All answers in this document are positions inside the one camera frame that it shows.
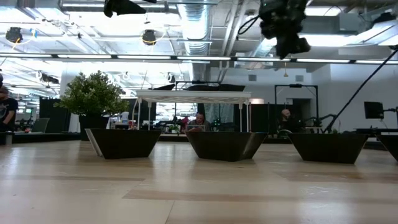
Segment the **ceiling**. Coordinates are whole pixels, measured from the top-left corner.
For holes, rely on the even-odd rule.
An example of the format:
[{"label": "ceiling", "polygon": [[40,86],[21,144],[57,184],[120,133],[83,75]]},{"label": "ceiling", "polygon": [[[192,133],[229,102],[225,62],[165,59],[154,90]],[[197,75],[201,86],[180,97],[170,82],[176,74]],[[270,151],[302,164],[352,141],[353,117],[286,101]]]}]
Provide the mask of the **ceiling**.
[{"label": "ceiling", "polygon": [[[252,0],[220,0],[207,1],[209,16],[207,38],[192,40],[187,39],[187,33],[199,32],[197,26],[187,23],[178,13],[181,4],[169,1],[169,12],[161,9],[150,9],[150,4],[134,1],[148,7],[147,14],[139,15],[114,15],[106,17],[101,5],[104,1],[62,1],[69,6],[58,6],[57,0],[36,0],[36,7],[12,7],[7,2],[2,7],[0,3],[0,52],[15,53],[41,53],[41,54],[141,54],[141,55],[186,55],[186,45],[205,43],[208,50],[204,55],[227,56],[243,54],[246,57],[255,56],[263,42],[259,21],[257,21],[245,34],[237,39],[237,29],[244,22],[255,16],[258,12],[259,1]],[[339,15],[354,18],[350,29],[357,33],[369,27],[369,20],[380,15],[386,9],[394,9],[395,0],[384,1],[309,1],[306,10],[309,16],[304,30],[310,44],[310,52],[297,54],[298,58],[348,58],[348,59],[380,59],[385,58],[389,49],[377,44],[359,44],[351,47],[348,37],[356,34],[331,33],[326,30],[327,23],[334,18],[338,21]],[[80,7],[84,4],[97,4],[95,7]],[[164,7],[165,2],[159,1],[158,8]],[[21,27],[23,41],[13,44],[6,40],[5,35],[10,27]],[[148,46],[142,41],[145,30],[155,30],[157,42]],[[267,56],[275,55],[270,44]],[[40,74],[44,73],[59,80],[68,69],[85,73],[104,71],[113,81],[126,89],[153,88],[166,85],[168,75],[175,75],[176,80],[191,80],[192,65],[190,63],[145,63],[145,62],[81,62],[63,63],[54,60],[26,60],[21,58],[0,58],[5,85],[29,86],[29,88],[16,88],[16,94],[30,97],[57,96],[59,85],[40,81]],[[247,63],[243,67],[254,68],[306,68],[311,70],[319,65],[308,63],[275,63],[260,65]]]}]

